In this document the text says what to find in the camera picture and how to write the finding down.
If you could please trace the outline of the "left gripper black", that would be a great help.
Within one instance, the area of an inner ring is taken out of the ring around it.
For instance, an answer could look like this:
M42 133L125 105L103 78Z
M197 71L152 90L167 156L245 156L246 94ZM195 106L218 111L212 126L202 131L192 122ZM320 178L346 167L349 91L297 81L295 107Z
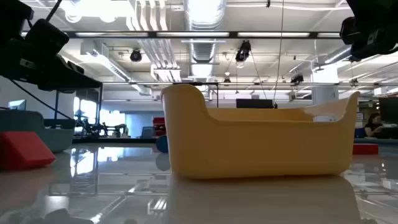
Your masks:
M0 76L35 84L46 91L99 88L101 82L85 75L84 68L62 56L48 55L23 39L0 45Z

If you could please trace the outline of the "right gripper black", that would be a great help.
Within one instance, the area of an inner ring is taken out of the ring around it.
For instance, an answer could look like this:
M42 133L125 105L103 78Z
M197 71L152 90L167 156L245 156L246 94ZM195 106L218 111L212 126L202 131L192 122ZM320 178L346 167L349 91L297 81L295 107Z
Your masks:
M351 45L351 55L365 59L374 55L388 55L398 51L398 35L393 30L377 29L360 34Z

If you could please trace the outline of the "red wedge block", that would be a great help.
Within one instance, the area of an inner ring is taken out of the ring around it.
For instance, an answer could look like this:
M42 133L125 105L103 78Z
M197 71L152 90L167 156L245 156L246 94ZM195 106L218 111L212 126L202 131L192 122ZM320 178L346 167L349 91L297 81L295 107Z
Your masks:
M0 170L35 169L54 161L54 154L35 132L0 133Z

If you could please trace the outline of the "blue rounded block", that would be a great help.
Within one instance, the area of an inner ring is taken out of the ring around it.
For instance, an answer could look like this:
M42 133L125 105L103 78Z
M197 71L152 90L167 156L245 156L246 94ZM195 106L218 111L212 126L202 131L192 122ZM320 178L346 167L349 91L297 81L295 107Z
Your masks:
M156 139L155 145L157 147L157 150L160 151L161 153L165 153L165 154L169 153L169 147L168 147L166 135L158 137Z

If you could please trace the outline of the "black background robot equipment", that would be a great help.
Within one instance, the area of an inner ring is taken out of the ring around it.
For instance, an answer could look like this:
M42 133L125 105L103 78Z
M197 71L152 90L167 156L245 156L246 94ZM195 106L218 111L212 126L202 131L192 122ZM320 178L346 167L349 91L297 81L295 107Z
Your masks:
M90 124L82 110L77 110L74 118L76 120L75 135L97 138L129 138L129 129L125 124L115 126L108 126L105 122Z

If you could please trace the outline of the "grey-blue plastic bin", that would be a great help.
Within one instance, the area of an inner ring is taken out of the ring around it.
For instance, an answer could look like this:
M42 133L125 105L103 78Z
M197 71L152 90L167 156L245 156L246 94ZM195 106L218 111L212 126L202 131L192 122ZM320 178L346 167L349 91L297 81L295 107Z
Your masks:
M53 153L72 145L75 126L74 119L44 119L36 111L0 110L0 132L35 132Z

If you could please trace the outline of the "small lit monitor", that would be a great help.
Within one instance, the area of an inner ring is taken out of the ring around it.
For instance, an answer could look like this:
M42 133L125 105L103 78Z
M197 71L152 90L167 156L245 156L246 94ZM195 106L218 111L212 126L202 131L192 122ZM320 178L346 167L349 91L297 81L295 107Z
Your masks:
M26 110L26 100L10 101L8 108L10 110Z

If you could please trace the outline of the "large black monitor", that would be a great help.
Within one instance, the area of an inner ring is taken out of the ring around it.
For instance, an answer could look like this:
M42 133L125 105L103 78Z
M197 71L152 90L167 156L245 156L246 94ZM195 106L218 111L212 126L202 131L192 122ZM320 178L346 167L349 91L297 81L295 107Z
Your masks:
M379 98L379 111L383 121L398 124L398 97Z

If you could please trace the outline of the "person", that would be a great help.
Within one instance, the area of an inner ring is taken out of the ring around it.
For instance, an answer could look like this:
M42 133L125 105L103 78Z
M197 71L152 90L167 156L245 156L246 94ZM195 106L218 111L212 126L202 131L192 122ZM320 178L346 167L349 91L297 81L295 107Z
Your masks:
M364 126L364 131L368 138L378 138L381 135L383 127L381 115L379 113L373 113L368 118L368 122Z

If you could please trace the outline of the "red tool cabinet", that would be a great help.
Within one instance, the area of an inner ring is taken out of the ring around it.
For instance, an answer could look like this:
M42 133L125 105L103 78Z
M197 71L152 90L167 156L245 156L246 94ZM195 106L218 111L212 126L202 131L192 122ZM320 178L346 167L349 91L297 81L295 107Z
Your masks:
M152 123L153 123L155 137L166 135L165 118L155 117L153 118Z

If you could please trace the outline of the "wide black monitor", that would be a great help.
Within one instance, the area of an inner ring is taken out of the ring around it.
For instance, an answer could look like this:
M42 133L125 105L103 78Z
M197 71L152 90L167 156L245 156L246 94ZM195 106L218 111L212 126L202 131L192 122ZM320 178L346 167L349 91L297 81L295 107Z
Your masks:
M274 107L274 104L272 100L236 99L236 107L250 109L272 109Z

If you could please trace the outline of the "yellow plastic bin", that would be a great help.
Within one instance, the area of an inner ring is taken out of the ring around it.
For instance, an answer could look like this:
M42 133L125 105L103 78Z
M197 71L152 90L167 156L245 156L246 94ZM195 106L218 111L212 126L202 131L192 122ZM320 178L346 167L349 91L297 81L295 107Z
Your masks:
M304 108L208 108L187 84L161 92L172 172L189 179L334 175L352 162L359 93Z

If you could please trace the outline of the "black metal frame stand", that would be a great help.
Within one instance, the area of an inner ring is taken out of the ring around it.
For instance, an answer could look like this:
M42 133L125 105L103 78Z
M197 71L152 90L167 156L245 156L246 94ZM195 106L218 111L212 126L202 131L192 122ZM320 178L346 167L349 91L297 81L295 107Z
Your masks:
M65 119L66 121L76 120L74 114L77 110L85 112L90 124L100 124L100 111L102 110L103 88L77 90L69 92L55 92L55 104L53 118L55 120Z

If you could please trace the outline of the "black table frame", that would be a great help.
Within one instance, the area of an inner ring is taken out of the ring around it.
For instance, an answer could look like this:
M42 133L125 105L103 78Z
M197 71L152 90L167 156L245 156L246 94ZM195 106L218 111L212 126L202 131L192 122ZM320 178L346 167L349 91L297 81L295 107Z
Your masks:
M154 144L157 139L138 138L73 138L73 144Z

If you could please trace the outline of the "silver ceiling duct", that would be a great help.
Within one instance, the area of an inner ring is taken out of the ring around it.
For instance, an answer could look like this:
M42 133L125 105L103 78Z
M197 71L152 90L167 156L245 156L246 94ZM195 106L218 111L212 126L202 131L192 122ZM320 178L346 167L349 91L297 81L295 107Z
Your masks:
M216 31L220 28L226 0L183 0L186 25L189 31ZM208 63L214 58L216 44L190 44L192 60L196 63Z

